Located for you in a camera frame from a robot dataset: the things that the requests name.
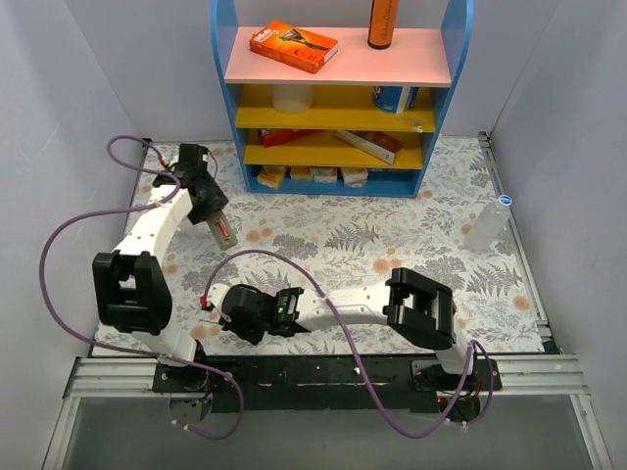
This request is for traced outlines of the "grey remote control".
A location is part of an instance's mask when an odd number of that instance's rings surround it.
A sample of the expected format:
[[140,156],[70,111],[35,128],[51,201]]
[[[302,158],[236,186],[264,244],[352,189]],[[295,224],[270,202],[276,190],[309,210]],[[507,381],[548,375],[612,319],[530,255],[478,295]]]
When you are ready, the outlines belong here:
[[236,234],[228,223],[223,211],[212,212],[207,217],[206,223],[215,238],[217,246],[222,251],[234,248],[238,244]]

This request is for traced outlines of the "red yellow battery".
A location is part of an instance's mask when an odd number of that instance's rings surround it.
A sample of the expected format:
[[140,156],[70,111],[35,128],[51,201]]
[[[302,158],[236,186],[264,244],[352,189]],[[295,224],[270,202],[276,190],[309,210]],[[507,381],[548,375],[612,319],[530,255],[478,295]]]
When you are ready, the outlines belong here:
[[230,237],[230,231],[229,231],[227,225],[225,224],[225,222],[222,219],[219,219],[216,222],[216,226],[219,229],[223,239],[228,239]]

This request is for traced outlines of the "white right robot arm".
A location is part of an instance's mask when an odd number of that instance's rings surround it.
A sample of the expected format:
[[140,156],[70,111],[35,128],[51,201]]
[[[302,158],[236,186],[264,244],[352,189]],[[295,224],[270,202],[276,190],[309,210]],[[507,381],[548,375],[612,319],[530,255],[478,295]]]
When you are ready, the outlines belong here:
[[380,325],[433,351],[451,387],[465,389],[479,376],[476,361],[466,355],[452,289],[407,268],[393,269],[385,282],[327,295],[303,288],[270,295],[244,284],[215,284],[208,299],[222,328],[252,345],[266,334],[290,338],[340,323]]

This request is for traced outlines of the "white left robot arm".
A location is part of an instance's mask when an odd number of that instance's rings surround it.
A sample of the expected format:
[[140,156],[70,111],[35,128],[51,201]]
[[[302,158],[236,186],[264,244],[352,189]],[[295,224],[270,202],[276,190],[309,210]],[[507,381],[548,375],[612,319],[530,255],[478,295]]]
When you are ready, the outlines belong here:
[[129,334],[167,365],[189,392],[209,378],[200,343],[172,319],[173,303],[162,270],[168,246],[180,223],[207,224],[223,251],[237,238],[223,213],[228,199],[209,173],[211,151],[199,144],[179,146],[175,162],[155,177],[149,209],[110,253],[97,255],[92,272],[100,322]]

